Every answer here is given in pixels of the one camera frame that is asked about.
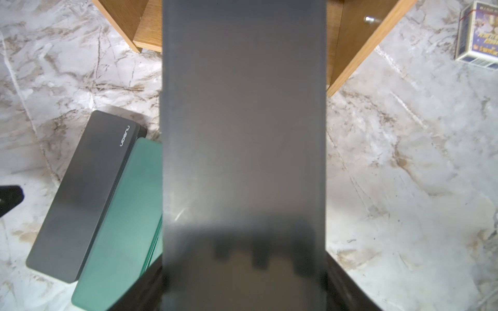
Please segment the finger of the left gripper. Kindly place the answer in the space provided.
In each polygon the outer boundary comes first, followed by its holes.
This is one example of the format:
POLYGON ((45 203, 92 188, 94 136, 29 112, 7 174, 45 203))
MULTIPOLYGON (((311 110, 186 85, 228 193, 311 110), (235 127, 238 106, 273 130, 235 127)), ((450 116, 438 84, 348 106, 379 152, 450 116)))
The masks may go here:
POLYGON ((25 198, 23 189, 19 185, 0 186, 0 217, 5 216, 25 198))

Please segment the black pencil case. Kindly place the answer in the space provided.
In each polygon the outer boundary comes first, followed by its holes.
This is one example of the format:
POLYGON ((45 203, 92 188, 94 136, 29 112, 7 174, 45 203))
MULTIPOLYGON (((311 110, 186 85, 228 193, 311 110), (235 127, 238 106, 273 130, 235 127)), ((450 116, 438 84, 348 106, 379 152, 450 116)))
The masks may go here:
POLYGON ((141 124, 93 111, 27 257, 28 268, 66 283, 84 268, 141 124))
POLYGON ((163 310, 325 310, 326 3, 164 1, 163 310))

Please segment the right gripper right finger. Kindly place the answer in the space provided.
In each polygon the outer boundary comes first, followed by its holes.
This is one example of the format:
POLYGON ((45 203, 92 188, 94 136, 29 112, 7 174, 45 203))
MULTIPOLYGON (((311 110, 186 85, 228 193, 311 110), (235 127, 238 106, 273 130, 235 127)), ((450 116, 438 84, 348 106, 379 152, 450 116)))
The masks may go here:
POLYGON ((326 252, 328 311, 382 311, 326 252))

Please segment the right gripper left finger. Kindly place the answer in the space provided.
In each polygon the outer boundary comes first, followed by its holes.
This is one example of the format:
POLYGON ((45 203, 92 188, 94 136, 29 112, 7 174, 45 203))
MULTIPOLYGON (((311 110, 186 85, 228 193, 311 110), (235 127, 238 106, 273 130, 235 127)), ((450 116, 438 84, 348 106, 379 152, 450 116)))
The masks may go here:
POLYGON ((162 258, 158 257, 108 310, 159 310, 163 295, 162 264, 162 258))

